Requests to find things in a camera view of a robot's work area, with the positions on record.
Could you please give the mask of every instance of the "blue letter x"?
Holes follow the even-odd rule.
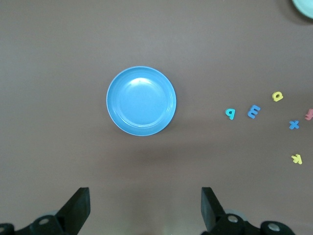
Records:
[[[290,121],[289,123],[290,123],[289,129],[291,129],[291,130],[293,130],[294,128],[299,129],[299,125],[298,125],[299,121],[298,120]]]

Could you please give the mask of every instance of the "blue plate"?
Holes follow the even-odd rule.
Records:
[[[313,19],[313,0],[292,0],[295,7],[305,16]]]
[[[113,122],[123,131],[149,136],[163,130],[172,120],[176,95],[171,82],[159,71],[131,67],[111,82],[107,108]]]

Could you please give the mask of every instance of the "plastic plate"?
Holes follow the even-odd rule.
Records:
[[[305,16],[313,19],[313,0],[292,0],[295,7]]]
[[[111,82],[107,108],[113,122],[135,136],[163,130],[172,120],[176,95],[161,72],[145,66],[128,68]]]

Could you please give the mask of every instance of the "screw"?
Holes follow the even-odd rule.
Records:
[[[49,219],[42,219],[39,221],[40,225],[46,224],[47,222],[49,222]]]
[[[268,224],[268,228],[271,229],[272,231],[275,231],[275,232],[279,232],[280,231],[280,228],[278,227],[277,224],[269,223]]]
[[[237,217],[234,216],[234,215],[228,216],[228,220],[229,220],[230,222],[232,222],[232,223],[237,223],[237,222],[238,222]]]

